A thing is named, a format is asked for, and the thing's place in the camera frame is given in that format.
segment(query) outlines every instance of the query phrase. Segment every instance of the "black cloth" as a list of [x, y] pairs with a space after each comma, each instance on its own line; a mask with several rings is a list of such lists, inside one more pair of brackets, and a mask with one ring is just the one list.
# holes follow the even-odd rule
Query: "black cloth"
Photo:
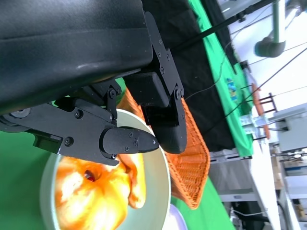
[[[178, 45], [200, 32], [187, 0], [143, 0], [143, 8], [154, 16], [166, 47]], [[173, 58], [185, 97], [214, 84], [203, 41], [174, 54]], [[225, 116], [215, 87], [191, 97], [187, 104], [210, 151], [235, 148], [225, 119], [207, 132]]]
[[[212, 26], [218, 25], [225, 20], [220, 5], [216, 0], [201, 0], [201, 3], [206, 10], [207, 16]], [[228, 27], [224, 27], [223, 29], [218, 30], [215, 32], [215, 34], [219, 39], [219, 42], [221, 43], [231, 65], [238, 63], [232, 45], [228, 45], [231, 42]]]

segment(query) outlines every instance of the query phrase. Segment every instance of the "white table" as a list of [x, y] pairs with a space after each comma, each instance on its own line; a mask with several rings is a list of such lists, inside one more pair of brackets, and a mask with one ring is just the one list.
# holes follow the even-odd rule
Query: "white table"
[[258, 201], [272, 228], [280, 230], [269, 144], [254, 141], [253, 149], [250, 160], [212, 165], [210, 178], [223, 202]]

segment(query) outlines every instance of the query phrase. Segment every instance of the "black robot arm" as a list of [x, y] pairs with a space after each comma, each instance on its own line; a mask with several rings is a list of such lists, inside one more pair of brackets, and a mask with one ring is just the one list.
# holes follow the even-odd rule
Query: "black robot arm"
[[[33, 63], [39, 72], [45, 74], [45, 82], [35, 82], [36, 77], [33, 77], [27, 83], [26, 80], [20, 78], [20, 75], [13, 79], [10, 75], [14, 73], [10, 59], [12, 56], [18, 55], [17, 51], [20, 51], [21, 54], [29, 52], [30, 50], [27, 48], [32, 47], [33, 41], [25, 46], [27, 40], [24, 40], [24, 37], [20, 37], [19, 43], [16, 37], [6, 38], [8, 42], [16, 45], [9, 46], [10, 51], [7, 46], [3, 46], [4, 42], [0, 41], [0, 52], [7, 53], [5, 56], [7, 60], [0, 64], [0, 73], [3, 74], [0, 77], [0, 130], [28, 132], [35, 136], [34, 146], [38, 148], [63, 156], [108, 165], [118, 163], [115, 160], [117, 154], [150, 152], [157, 149], [159, 144], [167, 152], [183, 152], [187, 142], [185, 113], [181, 102], [184, 94], [183, 87], [172, 55], [164, 47], [154, 18], [148, 12], [143, 13], [140, 2], [132, 0], [130, 4], [135, 4], [135, 8], [127, 7], [137, 15], [135, 18], [127, 16], [128, 20], [130, 19], [131, 22], [137, 20], [134, 22], [134, 26], [139, 26], [140, 29], [132, 29], [129, 34], [127, 34], [127, 30], [123, 30], [123, 33], [130, 36], [134, 31], [136, 36], [142, 35], [136, 39], [142, 40], [142, 42], [135, 44], [128, 41], [128, 46], [134, 46], [134, 49], [130, 49], [130, 47], [118, 42], [117, 36], [120, 34], [117, 34], [114, 44], [108, 41], [108, 44], [113, 46], [109, 49], [116, 50], [114, 54], [107, 54], [107, 58], [111, 62], [106, 60], [88, 64], [84, 58], [81, 58], [80, 63], [71, 62], [76, 68], [80, 67], [80, 73], [77, 69], [71, 71], [63, 66], [65, 62], [70, 61], [68, 59], [70, 55], [78, 53], [74, 50], [75, 47], [68, 47], [63, 51], [56, 49], [59, 46], [65, 48], [63, 44], [52, 43], [46, 53], [42, 53], [42, 50], [39, 49], [39, 54], [46, 60], [37, 61], [37, 66]], [[95, 35], [98, 36], [96, 33], [91, 33], [89, 37], [93, 38]], [[46, 45], [46, 38], [42, 39], [41, 46], [42, 44]], [[67, 39], [74, 41], [73, 37], [66, 37]], [[91, 47], [92, 42], [86, 39], [82, 40], [83, 45], [90, 46], [88, 49], [81, 48], [88, 55], [89, 49], [95, 53], [94, 47]], [[64, 53], [65, 57], [54, 56], [61, 53]], [[63, 63], [59, 68], [58, 63], [61, 62], [61, 59]], [[120, 67], [119, 69], [122, 69], [120, 72], [112, 70], [125, 60], [129, 63], [123, 64], [126, 68]], [[61, 78], [59, 76], [54, 79], [49, 77], [49, 73], [40, 69], [42, 63], [48, 65], [47, 69], [56, 70], [54, 74], [62, 75]], [[88, 68], [86, 75], [84, 75], [83, 65], [87, 65]], [[21, 66], [16, 67], [16, 73], [22, 70], [29, 72], [28, 61], [22, 62]], [[146, 123], [151, 125], [156, 137], [131, 127], [117, 127], [116, 97], [121, 94], [121, 89], [115, 81], [115, 78], [118, 77], [124, 77], [128, 89], [142, 107]]]

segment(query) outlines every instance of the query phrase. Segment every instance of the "white bowl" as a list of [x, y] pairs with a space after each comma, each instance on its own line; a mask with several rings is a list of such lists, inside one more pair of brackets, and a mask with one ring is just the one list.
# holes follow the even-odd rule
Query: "white bowl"
[[[137, 116], [118, 110], [118, 127], [130, 126], [153, 134]], [[143, 155], [146, 178], [146, 202], [140, 209], [128, 208], [128, 215], [118, 230], [161, 230], [170, 207], [170, 175], [164, 151]], [[40, 186], [40, 208], [48, 230], [60, 230], [55, 211], [55, 176], [61, 156], [52, 154], [47, 161]]]

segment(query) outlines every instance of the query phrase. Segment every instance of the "white wall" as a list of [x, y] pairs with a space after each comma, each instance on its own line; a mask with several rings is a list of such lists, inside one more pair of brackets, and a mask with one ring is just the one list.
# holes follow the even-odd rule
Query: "white wall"
[[[251, 15], [242, 23], [234, 23], [229, 26], [232, 37], [236, 31], [253, 21], [266, 8], [262, 8]], [[272, 7], [268, 7], [263, 14], [255, 21], [272, 14]], [[241, 61], [248, 60], [251, 64], [252, 75], [257, 84], [261, 85], [291, 58], [307, 48], [307, 13], [302, 13], [295, 18], [286, 31], [286, 47], [279, 57], [263, 58], [254, 54], [254, 46], [261, 41], [272, 30], [272, 16], [243, 29], [233, 40], [234, 47]], [[307, 86], [307, 51], [296, 58], [291, 64], [278, 73], [272, 80], [266, 83], [260, 92], [261, 97], [268, 96], [271, 92], [273, 95], [280, 94], [289, 90]], [[295, 105], [307, 103], [307, 88], [293, 92], [278, 95], [274, 98], [278, 110], [283, 110]], [[276, 141], [276, 135], [273, 131], [272, 141]]]

